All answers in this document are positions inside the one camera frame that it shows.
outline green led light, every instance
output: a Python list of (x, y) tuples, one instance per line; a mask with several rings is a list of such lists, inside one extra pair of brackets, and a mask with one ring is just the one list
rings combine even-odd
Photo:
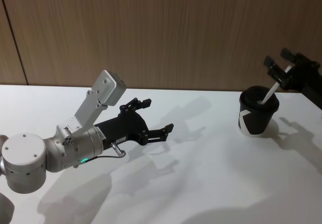
[(81, 161), (81, 163), (84, 163), (84, 162), (86, 162), (87, 160), (89, 160), (88, 158), (85, 158), (85, 159), (83, 159), (82, 161)]

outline table surface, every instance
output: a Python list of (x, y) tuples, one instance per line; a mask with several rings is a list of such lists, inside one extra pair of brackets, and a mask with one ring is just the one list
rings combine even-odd
[[(0, 86), (0, 130), (48, 138), (74, 114), (87, 88)], [(301, 94), (279, 93), (262, 138), (238, 129), (240, 92), (125, 92), (97, 122), (137, 97), (150, 129), (175, 125), (166, 142), (128, 141), (123, 159), (97, 159), (47, 172), (42, 188), (18, 194), (12, 223), (303, 224), (322, 220), (321, 110)]]

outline cable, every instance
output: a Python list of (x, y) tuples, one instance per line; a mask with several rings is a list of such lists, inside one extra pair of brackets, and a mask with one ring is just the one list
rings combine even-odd
[(86, 160), (86, 161), (84, 162), (84, 164), (85, 164), (85, 163), (87, 163), (87, 162), (89, 162), (89, 161), (92, 161), (92, 160), (98, 159), (98, 158), (114, 158), (114, 159), (121, 159), (121, 158), (123, 158), (123, 157), (126, 155), (126, 152), (125, 152), (124, 150), (121, 150), (121, 153), (122, 153), (122, 155), (121, 155), (121, 156), (109, 156), (109, 155), (96, 156), (96, 157), (94, 157), (94, 158), (91, 158), (91, 159), (89, 159), (89, 160)]

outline white robotic arm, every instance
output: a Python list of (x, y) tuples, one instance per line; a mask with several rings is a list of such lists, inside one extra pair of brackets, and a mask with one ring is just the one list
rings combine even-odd
[(45, 182), (46, 170), (58, 172), (100, 155), (104, 148), (93, 123), (125, 90), (115, 74), (104, 70), (76, 114), (57, 126), (54, 137), (21, 133), (8, 139), (1, 135), (0, 174), (6, 175), (9, 187), (18, 193), (33, 192)]
[[(149, 107), (150, 99), (141, 102), (135, 98), (120, 107), (118, 117), (93, 125), (125, 90), (125, 84), (115, 74), (104, 70), (75, 115), (57, 125), (53, 137), (42, 139), (32, 133), (10, 138), (0, 135), (0, 175), (6, 176), (8, 186), (18, 193), (31, 193), (44, 184), (46, 170), (58, 172), (102, 157), (122, 158), (125, 151), (118, 145), (127, 140), (140, 145), (165, 141), (173, 124), (150, 131), (135, 112)], [(118, 156), (98, 156), (108, 148), (113, 148)]]

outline white straw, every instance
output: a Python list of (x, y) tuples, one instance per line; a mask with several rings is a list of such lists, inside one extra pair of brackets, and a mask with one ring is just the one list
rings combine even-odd
[[(288, 66), (285, 70), (285, 72), (287, 73), (290, 69), (292, 68), (292, 66)], [(267, 102), (268, 99), (271, 98), (271, 96), (274, 94), (274, 92), (277, 90), (277, 88), (280, 86), (280, 84), (277, 82), (275, 83), (272, 88), (268, 91), (268, 93), (266, 94), (265, 98), (263, 99), (262, 102), (260, 102), (260, 104), (265, 104)]]

